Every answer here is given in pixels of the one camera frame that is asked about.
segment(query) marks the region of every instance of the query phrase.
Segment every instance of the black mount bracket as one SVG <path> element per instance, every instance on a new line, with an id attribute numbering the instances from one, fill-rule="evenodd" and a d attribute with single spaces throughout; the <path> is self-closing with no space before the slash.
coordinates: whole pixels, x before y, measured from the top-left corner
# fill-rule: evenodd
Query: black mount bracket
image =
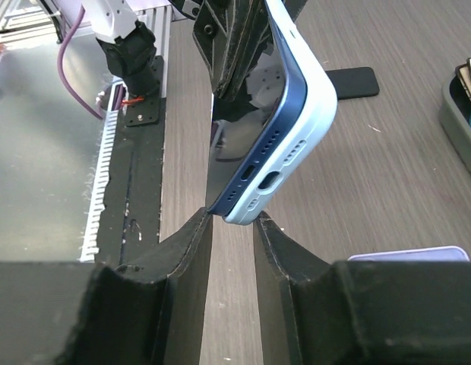
<path id="1" fill-rule="evenodd" d="M 161 108 L 161 81 L 163 79 L 163 57 L 156 56 L 151 68 L 156 78 L 157 88 L 151 94 L 144 97 L 140 102 L 128 105 L 126 114 L 121 119 L 126 127 L 136 127 L 139 125 L 158 124 L 160 122 Z"/>
<path id="2" fill-rule="evenodd" d="M 115 44 L 97 40 L 106 54 L 109 71 L 120 77 L 135 97 L 145 97 L 159 88 L 160 81 L 151 67 L 156 55 L 154 41 L 153 32 L 141 21 L 136 22 L 136 28 L 126 38 L 116 39 Z"/>
<path id="3" fill-rule="evenodd" d="M 188 19 L 194 21 L 202 6 L 202 0 L 170 0 L 173 7 L 186 16 Z"/>
<path id="4" fill-rule="evenodd" d="M 117 268 L 0 263 L 0 363 L 198 365 L 212 222 Z M 253 229 L 265 364 L 471 364 L 471 262 L 330 265 L 264 212 Z"/>

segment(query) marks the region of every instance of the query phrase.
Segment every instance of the metal plate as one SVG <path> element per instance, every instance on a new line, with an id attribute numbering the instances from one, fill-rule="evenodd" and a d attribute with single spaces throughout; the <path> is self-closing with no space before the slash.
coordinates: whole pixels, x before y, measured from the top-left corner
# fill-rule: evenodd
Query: metal plate
<path id="1" fill-rule="evenodd" d="M 0 260 L 81 255 L 103 124 L 63 88 L 58 48 L 16 49 L 0 60 Z M 112 81 L 93 36 L 74 38 L 64 65 L 91 104 Z"/>

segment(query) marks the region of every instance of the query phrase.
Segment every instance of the charging port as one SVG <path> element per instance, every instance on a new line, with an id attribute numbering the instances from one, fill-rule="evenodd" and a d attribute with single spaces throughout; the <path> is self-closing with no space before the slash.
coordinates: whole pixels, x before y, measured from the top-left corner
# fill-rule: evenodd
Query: charging port
<path id="1" fill-rule="evenodd" d="M 272 173 L 268 173 L 264 180 L 259 184 L 259 190 L 266 190 L 269 189 L 278 179 L 280 173 L 278 171 L 273 171 Z"/>
<path id="2" fill-rule="evenodd" d="M 251 165 L 247 169 L 245 169 L 244 173 L 241 176 L 241 180 L 246 181 L 249 178 L 249 176 L 252 174 L 255 168 L 256 166 Z"/>

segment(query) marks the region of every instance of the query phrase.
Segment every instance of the phone screen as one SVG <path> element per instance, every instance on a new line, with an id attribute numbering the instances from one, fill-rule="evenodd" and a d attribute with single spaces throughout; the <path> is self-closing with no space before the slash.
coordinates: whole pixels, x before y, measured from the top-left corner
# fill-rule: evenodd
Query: phone screen
<path id="1" fill-rule="evenodd" d="M 223 193 L 277 112 L 285 84 L 280 52 L 270 40 L 234 101 L 213 99 L 207 207 Z"/>

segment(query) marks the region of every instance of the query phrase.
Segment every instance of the screw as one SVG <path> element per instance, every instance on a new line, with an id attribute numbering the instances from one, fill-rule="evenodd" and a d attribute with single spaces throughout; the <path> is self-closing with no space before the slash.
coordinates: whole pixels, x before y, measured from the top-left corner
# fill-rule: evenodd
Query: screw
<path id="1" fill-rule="evenodd" d="M 210 24 L 207 24 L 205 27 L 204 27 L 204 32 L 211 36 L 213 34 L 213 27 L 210 25 Z"/>

